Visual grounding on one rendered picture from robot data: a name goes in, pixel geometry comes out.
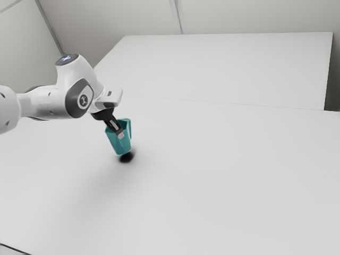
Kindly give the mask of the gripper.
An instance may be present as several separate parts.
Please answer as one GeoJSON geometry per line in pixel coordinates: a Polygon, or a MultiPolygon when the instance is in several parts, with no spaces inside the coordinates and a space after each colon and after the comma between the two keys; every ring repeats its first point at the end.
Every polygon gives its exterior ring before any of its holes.
{"type": "Polygon", "coordinates": [[[91,116],[98,121],[103,121],[106,126],[119,138],[124,138],[123,128],[118,120],[113,116],[114,107],[91,113],[91,116]]]}

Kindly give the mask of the teal faceted mug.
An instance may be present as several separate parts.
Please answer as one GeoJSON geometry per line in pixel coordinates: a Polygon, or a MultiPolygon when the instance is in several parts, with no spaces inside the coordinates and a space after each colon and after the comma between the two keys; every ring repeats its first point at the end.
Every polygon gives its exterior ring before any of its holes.
{"type": "Polygon", "coordinates": [[[131,149],[131,120],[129,118],[117,119],[123,128],[124,138],[119,139],[108,127],[105,133],[117,155],[125,155],[131,149]]]}

